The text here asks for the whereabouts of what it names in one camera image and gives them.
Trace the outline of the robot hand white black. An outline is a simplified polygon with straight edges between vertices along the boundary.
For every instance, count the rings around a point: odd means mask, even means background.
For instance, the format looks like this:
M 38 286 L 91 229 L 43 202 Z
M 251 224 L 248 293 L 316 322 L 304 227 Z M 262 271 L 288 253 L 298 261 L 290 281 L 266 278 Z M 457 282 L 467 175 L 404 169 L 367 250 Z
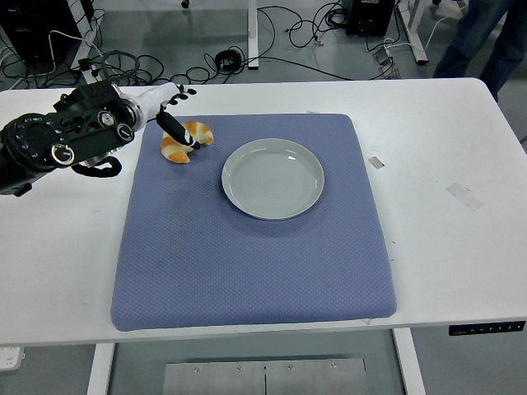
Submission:
M 152 120 L 178 143 L 199 149 L 201 144 L 171 114 L 166 111 L 168 105 L 176 105 L 178 100 L 186 100 L 195 90 L 183 85 L 168 82 L 139 95 L 136 99 L 136 128 L 143 128 Z

